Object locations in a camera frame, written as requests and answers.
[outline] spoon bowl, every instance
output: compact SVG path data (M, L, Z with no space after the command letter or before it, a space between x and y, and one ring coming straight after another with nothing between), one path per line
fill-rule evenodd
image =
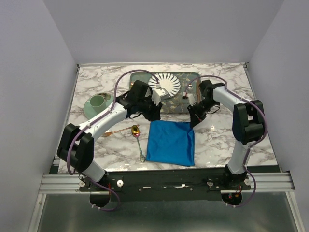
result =
M131 133L132 133L133 137L135 137L135 138L138 138L140 136L140 129L138 128L137 125L132 126Z
M128 130L128 129L132 129L132 127L127 127L127 128L124 128L124 129L121 129L121 130L116 130L116 131L109 131L109 132L105 132L103 134L103 137L110 137L112 134L115 134L117 132L121 132L121 131L125 131L125 130Z

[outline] green saucer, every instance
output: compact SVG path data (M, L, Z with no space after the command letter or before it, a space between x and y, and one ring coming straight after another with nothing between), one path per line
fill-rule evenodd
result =
M109 94L109 93L98 93L97 95L101 95L104 97L105 99L105 106L104 108L101 110L104 111L105 109L107 109L109 107L109 105L112 103L113 101L113 94ZM91 119L94 116L98 115L100 112L96 112L91 104L90 104L90 99L92 98L92 96L90 98L88 98L88 100L86 101L85 105L84 105L84 114L86 116L87 119Z

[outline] spoon handle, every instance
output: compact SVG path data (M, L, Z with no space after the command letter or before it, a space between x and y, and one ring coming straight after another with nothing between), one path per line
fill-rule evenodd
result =
M121 131L125 131L125 130L131 129L131 128L132 128L132 126L124 128L124 129L121 129L121 130L112 131L112 134L117 133L117 132L121 132Z
M144 157L143 151L141 150L141 147L140 147L139 138L137 137L136 140L137 140L137 144L139 145L139 149L140 149L140 161L141 161L141 162L145 162L145 157Z

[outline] gold spoon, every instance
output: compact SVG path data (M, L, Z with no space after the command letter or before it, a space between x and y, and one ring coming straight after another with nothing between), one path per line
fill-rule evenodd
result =
M145 157L143 155L143 152L140 148L140 142L139 142L139 136L140 136L140 129L138 128L137 125L134 125L131 129L131 133L133 135L133 137L135 137L137 139L137 143L139 145L139 149L140 149L140 161L141 162L145 162Z
M132 127L127 127L127 128L121 129L121 130L105 132L105 133L103 134L103 137L109 137L109 136L111 136L111 135L114 134L114 133L121 132L121 131L125 131L125 130L131 129L131 128L132 128Z

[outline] green tray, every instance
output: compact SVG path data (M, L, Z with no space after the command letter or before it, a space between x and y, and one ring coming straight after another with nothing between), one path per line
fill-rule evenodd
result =
M168 113L168 114L181 114L181 113L188 113L187 106L189 105L188 100L182 99L182 92L187 87L187 85L193 79L200 77L196 72L168 72L178 77L180 80L181 88L179 92L172 98L168 98L162 101L162 108L161 113ZM132 87L133 83L136 80L143 81L148 83L150 80L151 75L146 72L135 72L130 76L130 88ZM188 90L189 93L192 93L197 99L197 102L200 101L200 93L198 90L198 84L200 80L194 81L192 83L192 88Z

